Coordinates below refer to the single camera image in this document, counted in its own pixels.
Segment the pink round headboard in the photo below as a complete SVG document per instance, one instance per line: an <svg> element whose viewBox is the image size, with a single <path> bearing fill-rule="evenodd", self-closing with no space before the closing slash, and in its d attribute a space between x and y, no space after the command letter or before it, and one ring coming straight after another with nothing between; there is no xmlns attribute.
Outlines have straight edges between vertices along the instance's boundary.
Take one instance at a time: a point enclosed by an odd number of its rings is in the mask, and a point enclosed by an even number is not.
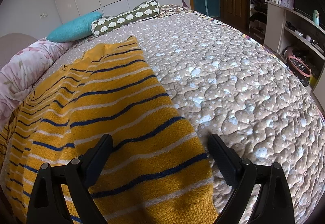
<svg viewBox="0 0 325 224"><path fill-rule="evenodd" d="M22 49L36 42L37 39L22 33L10 33L0 37L0 68Z"/></svg>

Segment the white shelf unit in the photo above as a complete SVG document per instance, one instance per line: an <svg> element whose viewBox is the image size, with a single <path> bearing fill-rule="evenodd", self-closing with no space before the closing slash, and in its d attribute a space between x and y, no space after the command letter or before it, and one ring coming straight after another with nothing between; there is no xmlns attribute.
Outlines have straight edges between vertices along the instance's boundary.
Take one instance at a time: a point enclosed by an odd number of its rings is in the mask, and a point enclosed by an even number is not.
<svg viewBox="0 0 325 224"><path fill-rule="evenodd" d="M287 47L300 49L320 74L311 93L324 108L324 29L301 13L267 1L264 46L285 58Z"/></svg>

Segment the olive patterned bolster pillow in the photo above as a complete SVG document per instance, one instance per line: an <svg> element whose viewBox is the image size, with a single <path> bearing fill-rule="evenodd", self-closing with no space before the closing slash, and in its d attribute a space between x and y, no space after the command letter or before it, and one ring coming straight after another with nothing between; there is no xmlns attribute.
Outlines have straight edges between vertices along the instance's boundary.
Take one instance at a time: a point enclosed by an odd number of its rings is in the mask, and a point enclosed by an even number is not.
<svg viewBox="0 0 325 224"><path fill-rule="evenodd" d="M91 23L93 36L105 35L124 25L155 18L160 13L160 5L156 0L149 0L139 4L131 11L123 12L117 16L105 16Z"/></svg>

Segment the beige dotted quilted bedspread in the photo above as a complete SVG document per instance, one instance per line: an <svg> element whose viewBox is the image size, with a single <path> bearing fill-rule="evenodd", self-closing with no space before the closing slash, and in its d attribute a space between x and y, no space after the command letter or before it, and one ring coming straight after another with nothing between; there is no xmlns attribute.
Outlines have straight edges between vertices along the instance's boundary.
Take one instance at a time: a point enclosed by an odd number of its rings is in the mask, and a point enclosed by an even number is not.
<svg viewBox="0 0 325 224"><path fill-rule="evenodd" d="M31 92L96 45L124 42L131 36L205 151L208 135L216 133L257 164L280 163L295 222L304 223L324 193L324 117L277 57L227 24L177 5L162 6L155 18L73 42ZM207 158L212 201L219 214L231 189Z"/></svg>

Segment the white wall socket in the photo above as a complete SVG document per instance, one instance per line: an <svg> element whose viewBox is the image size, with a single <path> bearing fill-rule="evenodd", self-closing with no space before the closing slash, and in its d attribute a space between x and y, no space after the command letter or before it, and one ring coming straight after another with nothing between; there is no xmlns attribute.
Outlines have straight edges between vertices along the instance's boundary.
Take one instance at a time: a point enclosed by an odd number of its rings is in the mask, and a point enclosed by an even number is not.
<svg viewBox="0 0 325 224"><path fill-rule="evenodd" d="M48 16L48 14L46 12L43 12L40 14L40 18L46 18Z"/></svg>

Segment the pink rimmed basket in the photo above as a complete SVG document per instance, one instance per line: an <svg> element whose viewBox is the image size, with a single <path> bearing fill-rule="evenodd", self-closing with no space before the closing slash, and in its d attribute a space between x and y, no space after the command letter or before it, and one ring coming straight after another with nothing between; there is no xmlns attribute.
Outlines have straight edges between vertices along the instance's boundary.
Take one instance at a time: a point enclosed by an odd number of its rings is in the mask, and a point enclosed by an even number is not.
<svg viewBox="0 0 325 224"><path fill-rule="evenodd" d="M307 87L312 76L311 70L307 65L295 56L289 56L287 58L287 65L302 85Z"/></svg>

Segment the yellow striped knit sweater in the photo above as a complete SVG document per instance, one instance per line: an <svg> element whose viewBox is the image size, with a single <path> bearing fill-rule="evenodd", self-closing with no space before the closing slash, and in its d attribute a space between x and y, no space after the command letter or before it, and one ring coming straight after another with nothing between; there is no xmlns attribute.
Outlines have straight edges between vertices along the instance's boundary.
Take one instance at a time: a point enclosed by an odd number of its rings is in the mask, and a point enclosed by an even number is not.
<svg viewBox="0 0 325 224"><path fill-rule="evenodd" d="M37 85L1 131L17 223L213 223L213 176L137 39L98 44Z"/></svg>

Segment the teal cushion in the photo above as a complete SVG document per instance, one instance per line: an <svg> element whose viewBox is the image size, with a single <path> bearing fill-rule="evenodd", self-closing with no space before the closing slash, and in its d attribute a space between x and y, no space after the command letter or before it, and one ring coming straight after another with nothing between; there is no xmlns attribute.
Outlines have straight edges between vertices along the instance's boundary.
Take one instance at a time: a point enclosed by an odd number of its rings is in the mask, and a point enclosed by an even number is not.
<svg viewBox="0 0 325 224"><path fill-rule="evenodd" d="M100 18L102 18L102 13L98 11L90 12L62 24L60 27L50 32L46 39L52 42L72 42L85 38L92 34L91 24L93 21Z"/></svg>

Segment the pink floral duvet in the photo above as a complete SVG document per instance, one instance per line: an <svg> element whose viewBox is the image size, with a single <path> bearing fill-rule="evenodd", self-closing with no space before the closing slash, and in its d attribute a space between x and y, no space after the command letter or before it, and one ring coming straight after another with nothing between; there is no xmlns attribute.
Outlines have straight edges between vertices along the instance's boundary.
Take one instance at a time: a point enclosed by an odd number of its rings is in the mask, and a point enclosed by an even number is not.
<svg viewBox="0 0 325 224"><path fill-rule="evenodd" d="M38 79L72 45L72 42L40 39L16 53L1 69L1 128Z"/></svg>

